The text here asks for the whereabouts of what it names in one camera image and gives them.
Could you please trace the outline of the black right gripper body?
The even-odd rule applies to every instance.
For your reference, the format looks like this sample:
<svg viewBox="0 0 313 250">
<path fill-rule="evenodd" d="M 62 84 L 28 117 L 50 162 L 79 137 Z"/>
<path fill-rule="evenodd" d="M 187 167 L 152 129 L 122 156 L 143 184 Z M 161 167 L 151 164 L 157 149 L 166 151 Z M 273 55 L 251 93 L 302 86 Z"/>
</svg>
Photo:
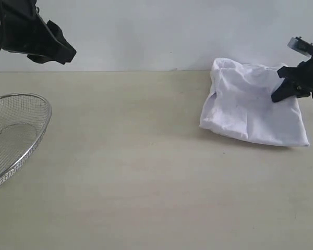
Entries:
<svg viewBox="0 0 313 250">
<path fill-rule="evenodd" d="M 309 57 L 302 61 L 296 68 L 296 83 L 294 85 L 296 98 L 313 98 L 313 51 L 297 51 Z"/>
</svg>

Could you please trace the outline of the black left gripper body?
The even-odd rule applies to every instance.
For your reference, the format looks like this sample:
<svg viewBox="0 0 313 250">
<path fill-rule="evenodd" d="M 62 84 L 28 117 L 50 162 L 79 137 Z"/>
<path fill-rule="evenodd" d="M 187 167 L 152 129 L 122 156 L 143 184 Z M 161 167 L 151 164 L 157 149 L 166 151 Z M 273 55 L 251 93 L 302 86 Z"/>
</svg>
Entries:
<svg viewBox="0 0 313 250">
<path fill-rule="evenodd" d="M 50 55 L 51 32 L 36 1 L 0 1 L 0 51 Z"/>
</svg>

